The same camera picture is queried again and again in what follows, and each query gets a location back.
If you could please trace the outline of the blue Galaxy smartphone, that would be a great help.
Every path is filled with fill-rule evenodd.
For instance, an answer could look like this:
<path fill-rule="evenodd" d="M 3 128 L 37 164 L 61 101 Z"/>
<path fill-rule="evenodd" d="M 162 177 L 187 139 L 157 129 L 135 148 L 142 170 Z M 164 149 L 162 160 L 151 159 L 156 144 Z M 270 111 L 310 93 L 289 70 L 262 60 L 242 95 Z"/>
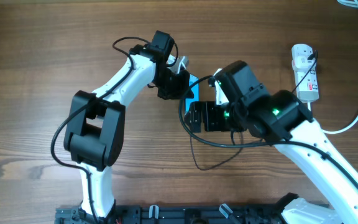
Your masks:
<path fill-rule="evenodd" d="M 196 82 L 198 78 L 194 75 L 190 75 L 189 79 L 189 85 L 192 85 L 194 82 Z M 186 97 L 185 99 L 185 113 L 187 113 L 190 109 L 190 105 L 192 102 L 199 100 L 199 84 L 195 85 L 191 88 L 191 93 L 193 94 L 193 97 Z"/>

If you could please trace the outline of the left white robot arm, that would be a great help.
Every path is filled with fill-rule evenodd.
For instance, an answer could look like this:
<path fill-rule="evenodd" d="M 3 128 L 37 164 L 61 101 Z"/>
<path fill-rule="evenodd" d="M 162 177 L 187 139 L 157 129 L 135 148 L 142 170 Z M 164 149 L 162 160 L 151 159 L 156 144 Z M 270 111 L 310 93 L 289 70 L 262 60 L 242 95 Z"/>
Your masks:
<path fill-rule="evenodd" d="M 84 199 L 80 218 L 90 223 L 111 219 L 116 200 L 111 190 L 111 167 L 124 143 L 126 109 L 148 84 L 163 100 L 193 98 L 186 62 L 172 57 L 174 39 L 156 31 L 151 41 L 126 52 L 125 65 L 91 93 L 78 91 L 66 123 L 63 146 L 81 170 Z"/>

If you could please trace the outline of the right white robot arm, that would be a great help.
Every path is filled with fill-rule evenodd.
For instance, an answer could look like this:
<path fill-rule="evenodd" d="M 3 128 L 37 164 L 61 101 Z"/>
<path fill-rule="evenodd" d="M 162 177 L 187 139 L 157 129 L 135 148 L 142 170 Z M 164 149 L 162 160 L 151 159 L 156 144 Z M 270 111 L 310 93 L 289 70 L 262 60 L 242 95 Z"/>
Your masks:
<path fill-rule="evenodd" d="M 331 204 L 310 204 L 287 195 L 278 210 L 285 223 L 358 223 L 358 172 L 338 152 L 311 111 L 290 91 L 270 95 L 243 61 L 205 78 L 217 96 L 228 100 L 220 109 L 220 127 L 248 131 L 296 164 Z"/>

